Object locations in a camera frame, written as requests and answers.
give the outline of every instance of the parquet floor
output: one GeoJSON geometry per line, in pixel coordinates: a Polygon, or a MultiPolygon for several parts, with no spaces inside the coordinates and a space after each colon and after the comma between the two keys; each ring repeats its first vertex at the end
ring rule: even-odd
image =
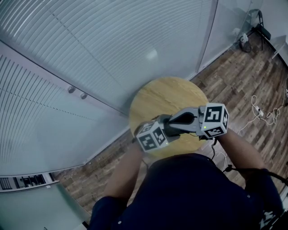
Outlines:
{"type": "MultiPolygon", "coordinates": [[[[254,118],[251,97],[258,97],[257,105],[264,114],[282,104],[284,84],[288,74],[286,66],[276,57],[271,60],[273,50],[267,44],[261,51],[261,40],[257,35],[250,38],[251,53],[237,48],[226,51],[210,66],[192,79],[207,95],[210,102],[224,103],[229,111],[229,127],[238,132],[254,118]]],[[[264,121],[255,120],[240,135],[252,143],[261,153],[267,168],[283,177],[288,176],[288,108],[281,109],[276,125],[268,126],[264,121]]],[[[71,196],[91,214],[93,205],[101,198],[108,178],[130,143],[132,136],[124,134],[87,165],[54,173],[71,196]]],[[[207,142],[198,153],[212,156],[212,142],[207,142]]],[[[217,144],[216,150],[223,151],[217,144]]],[[[216,154],[215,163],[224,166],[224,156],[216,154]]],[[[146,174],[146,166],[141,165],[133,199],[146,174]]],[[[227,177],[244,186],[244,180],[237,172],[226,173],[227,177]]],[[[284,185],[274,180],[281,191],[284,185]]]]}

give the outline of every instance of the black chair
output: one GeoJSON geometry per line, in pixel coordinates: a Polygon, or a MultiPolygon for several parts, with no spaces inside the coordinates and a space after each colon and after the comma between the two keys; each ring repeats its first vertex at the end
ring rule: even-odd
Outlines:
{"type": "Polygon", "coordinates": [[[249,11],[249,13],[252,14],[253,12],[256,12],[256,11],[258,11],[259,24],[256,27],[253,27],[251,29],[251,33],[248,35],[248,37],[254,32],[257,32],[261,36],[261,45],[262,45],[262,50],[263,50],[263,37],[266,38],[267,40],[270,40],[271,34],[264,28],[263,15],[260,10],[252,9],[249,11]]]}

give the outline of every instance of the round wooden table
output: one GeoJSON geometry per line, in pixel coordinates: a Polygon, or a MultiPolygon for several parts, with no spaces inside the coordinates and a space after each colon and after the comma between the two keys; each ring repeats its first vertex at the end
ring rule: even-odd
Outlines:
{"type": "MultiPolygon", "coordinates": [[[[135,96],[129,113],[132,134],[141,122],[150,121],[160,114],[174,115],[186,107],[205,106],[207,97],[190,81],[178,77],[163,77],[149,82],[135,96]]],[[[182,134],[169,146],[156,150],[152,155],[165,158],[177,154],[193,153],[205,140],[182,134]]]]}

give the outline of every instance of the wooden floor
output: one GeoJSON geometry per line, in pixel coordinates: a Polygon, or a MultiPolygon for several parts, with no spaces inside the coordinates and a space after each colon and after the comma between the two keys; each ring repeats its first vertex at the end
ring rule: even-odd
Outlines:
{"type": "MultiPolygon", "coordinates": [[[[210,102],[224,103],[229,111],[229,127],[238,132],[254,118],[251,97],[258,97],[257,105],[267,112],[282,104],[284,84],[288,74],[279,57],[271,59],[273,50],[267,44],[261,51],[261,40],[257,35],[250,38],[251,53],[237,48],[225,52],[210,66],[192,79],[210,102]]],[[[240,135],[253,144],[265,160],[267,168],[283,177],[288,176],[288,108],[281,109],[276,125],[268,126],[264,121],[255,120],[240,135]]],[[[130,143],[132,136],[126,133],[87,165],[54,173],[71,196],[91,214],[93,205],[101,198],[104,187],[130,143]]],[[[206,142],[198,153],[211,156],[211,141],[206,142]]],[[[217,144],[216,150],[223,151],[217,144]]],[[[224,156],[216,154],[215,163],[224,166],[224,156]]],[[[146,166],[141,165],[139,178],[132,201],[146,174],[146,166]]],[[[244,186],[244,180],[237,172],[226,173],[227,177],[244,186]]],[[[284,185],[274,180],[281,191],[284,185]]]]}

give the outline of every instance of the dark blue shirt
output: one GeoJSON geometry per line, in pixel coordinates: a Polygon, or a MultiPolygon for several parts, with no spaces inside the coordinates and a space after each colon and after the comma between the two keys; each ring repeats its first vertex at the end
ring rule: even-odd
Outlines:
{"type": "Polygon", "coordinates": [[[121,199],[100,199],[89,230],[260,229],[282,212],[270,176],[252,175],[243,189],[209,158],[185,154],[154,163],[128,207],[121,199]]]}

